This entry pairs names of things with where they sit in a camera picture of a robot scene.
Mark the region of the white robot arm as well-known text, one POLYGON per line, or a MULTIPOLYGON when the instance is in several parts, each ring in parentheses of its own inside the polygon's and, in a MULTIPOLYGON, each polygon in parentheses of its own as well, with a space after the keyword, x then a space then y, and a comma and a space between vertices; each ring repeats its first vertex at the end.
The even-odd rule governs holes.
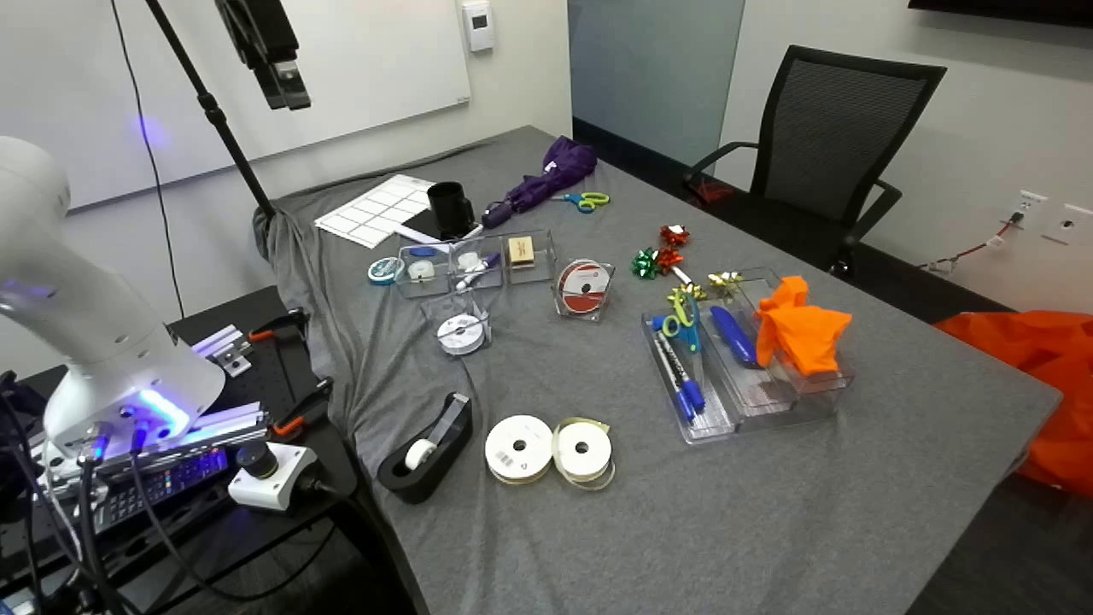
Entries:
POLYGON ((0 303, 68 365, 44 406, 44 438, 70 459, 119 455, 144 431, 179 438, 224 371, 175 342, 116 272, 63 244, 68 178, 36 144, 0 136, 0 303))

